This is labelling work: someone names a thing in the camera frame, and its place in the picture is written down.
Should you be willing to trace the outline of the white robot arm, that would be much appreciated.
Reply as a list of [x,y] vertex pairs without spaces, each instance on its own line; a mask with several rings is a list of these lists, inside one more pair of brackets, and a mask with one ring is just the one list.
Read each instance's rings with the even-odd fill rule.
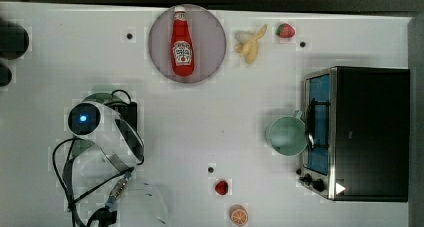
[[73,227],[169,227],[159,191],[137,172],[143,139],[119,112],[83,101],[67,128],[73,138],[60,181]]

